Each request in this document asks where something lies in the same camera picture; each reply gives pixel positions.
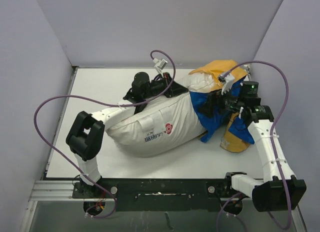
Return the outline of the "blue yellow Mickey pillowcase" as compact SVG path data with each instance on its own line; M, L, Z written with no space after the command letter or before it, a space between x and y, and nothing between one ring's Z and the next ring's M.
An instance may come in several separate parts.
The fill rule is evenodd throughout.
M191 103L200 124L205 129L199 136L200 141L207 143L220 126L227 124L220 147L231 153L241 153L254 142L252 137L243 140L229 131L234 126L234 118L239 114L222 108L223 84L218 77L236 65L234 60L214 60L188 74L192 79L188 86Z

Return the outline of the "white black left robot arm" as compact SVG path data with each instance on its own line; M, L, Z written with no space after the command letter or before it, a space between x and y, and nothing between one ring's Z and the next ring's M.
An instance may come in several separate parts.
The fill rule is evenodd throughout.
M170 99L188 92L168 72L158 74L155 79L150 80L149 75L141 71L135 74L131 88L118 104L108 105L93 113L79 112L67 134L66 144L76 157L80 179L85 183L84 192L95 198L102 191L102 185L98 182L101 174L97 154L107 129L142 112L152 99L160 96Z

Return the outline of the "white pillow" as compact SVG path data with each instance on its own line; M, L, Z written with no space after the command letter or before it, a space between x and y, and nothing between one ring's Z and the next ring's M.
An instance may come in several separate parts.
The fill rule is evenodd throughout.
M206 143L219 127L218 117L198 111L216 85L208 73L188 74L178 83L187 91L179 96L160 96L139 112L107 129L121 152L134 157L152 157L196 137Z

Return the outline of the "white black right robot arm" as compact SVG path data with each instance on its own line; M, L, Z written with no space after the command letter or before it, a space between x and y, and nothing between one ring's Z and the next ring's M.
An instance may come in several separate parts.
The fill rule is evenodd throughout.
M222 112L236 114L236 132L243 138L250 135L256 145L262 165L263 180L235 172L222 184L230 197L241 192L250 197L258 212L294 210L307 190L303 179L297 179L290 168L275 131L275 119L269 106L261 104L256 81L243 81L239 94L222 94L221 90L208 94L199 112L210 118Z

